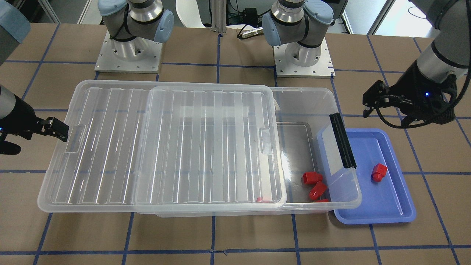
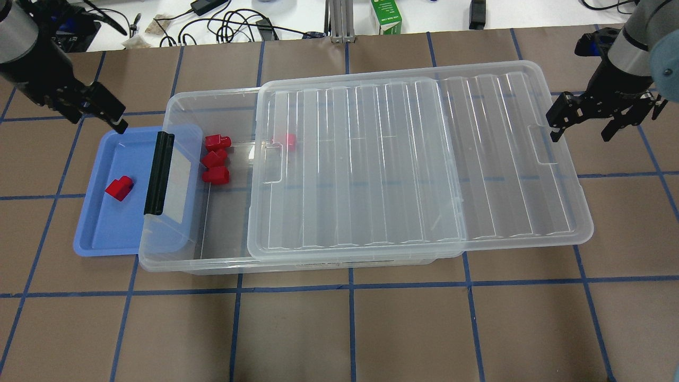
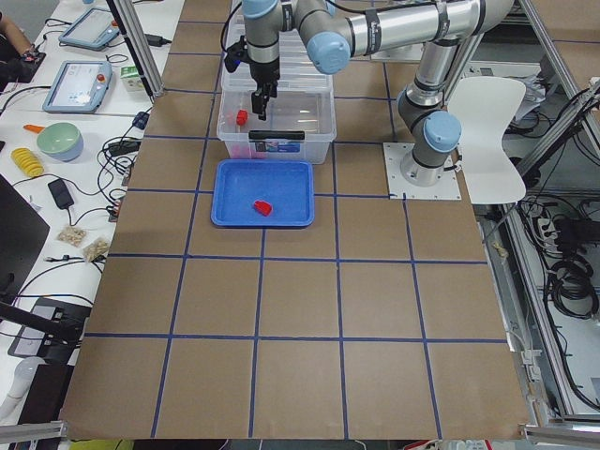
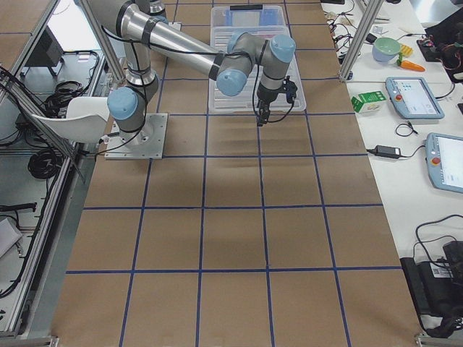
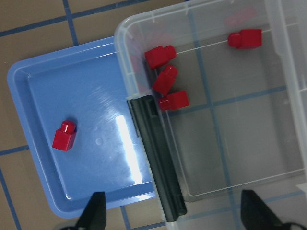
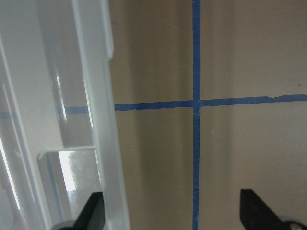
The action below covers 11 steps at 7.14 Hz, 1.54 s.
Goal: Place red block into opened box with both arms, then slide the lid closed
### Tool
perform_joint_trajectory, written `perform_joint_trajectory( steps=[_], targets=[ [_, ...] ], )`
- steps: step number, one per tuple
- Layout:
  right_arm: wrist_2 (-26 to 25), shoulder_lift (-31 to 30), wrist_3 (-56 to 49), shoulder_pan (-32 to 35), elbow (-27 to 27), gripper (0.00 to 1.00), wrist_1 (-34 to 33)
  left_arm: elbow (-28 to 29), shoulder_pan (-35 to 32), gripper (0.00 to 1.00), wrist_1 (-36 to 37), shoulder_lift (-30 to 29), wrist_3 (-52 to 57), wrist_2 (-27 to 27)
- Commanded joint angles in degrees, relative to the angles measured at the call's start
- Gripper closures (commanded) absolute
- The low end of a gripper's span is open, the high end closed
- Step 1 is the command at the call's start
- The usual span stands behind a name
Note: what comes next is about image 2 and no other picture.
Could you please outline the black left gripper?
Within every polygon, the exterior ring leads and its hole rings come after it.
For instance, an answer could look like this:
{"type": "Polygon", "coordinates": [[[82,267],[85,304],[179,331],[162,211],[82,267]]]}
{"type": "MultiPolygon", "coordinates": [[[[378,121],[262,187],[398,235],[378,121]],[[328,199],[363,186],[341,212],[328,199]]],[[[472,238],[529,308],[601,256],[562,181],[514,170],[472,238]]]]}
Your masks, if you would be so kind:
{"type": "Polygon", "coordinates": [[[25,54],[1,65],[2,77],[37,106],[58,112],[73,124],[92,115],[118,134],[129,127],[124,104],[98,81],[75,77],[70,58],[51,40],[38,40],[25,54]]]}

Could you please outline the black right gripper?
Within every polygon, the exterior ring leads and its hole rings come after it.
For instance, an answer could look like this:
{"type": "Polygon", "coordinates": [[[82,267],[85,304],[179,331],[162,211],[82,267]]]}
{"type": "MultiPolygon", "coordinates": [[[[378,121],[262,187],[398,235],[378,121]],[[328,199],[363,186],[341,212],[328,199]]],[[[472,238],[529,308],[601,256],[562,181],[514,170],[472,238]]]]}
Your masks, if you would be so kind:
{"type": "Polygon", "coordinates": [[[583,94],[563,92],[546,112],[550,139],[557,143],[567,128],[588,119],[608,119],[600,133],[609,142],[626,126],[638,126],[647,116],[657,119],[668,101],[650,92],[652,78],[624,72],[602,61],[583,94]]]}

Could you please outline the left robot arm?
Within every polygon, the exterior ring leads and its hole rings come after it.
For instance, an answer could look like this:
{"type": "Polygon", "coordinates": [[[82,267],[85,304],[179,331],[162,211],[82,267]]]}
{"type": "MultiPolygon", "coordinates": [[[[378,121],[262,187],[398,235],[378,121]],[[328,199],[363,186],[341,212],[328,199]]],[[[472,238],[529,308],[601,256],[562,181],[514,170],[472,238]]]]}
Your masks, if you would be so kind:
{"type": "Polygon", "coordinates": [[[56,21],[30,1],[2,1],[1,73],[37,106],[73,124],[91,115],[118,134],[128,128],[126,107],[99,81],[85,84],[68,55],[53,41],[56,21]]]}

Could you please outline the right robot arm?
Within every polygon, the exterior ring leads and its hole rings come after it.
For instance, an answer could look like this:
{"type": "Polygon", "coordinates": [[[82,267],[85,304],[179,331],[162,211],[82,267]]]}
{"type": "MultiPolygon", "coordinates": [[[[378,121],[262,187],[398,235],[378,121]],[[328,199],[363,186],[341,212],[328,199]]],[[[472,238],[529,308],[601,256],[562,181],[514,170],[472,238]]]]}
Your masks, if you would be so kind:
{"type": "Polygon", "coordinates": [[[678,100],[678,3],[637,1],[622,28],[585,33],[574,53],[599,57],[584,93],[563,92],[546,112],[553,142],[588,119],[608,119],[601,137],[656,119],[678,100]]]}

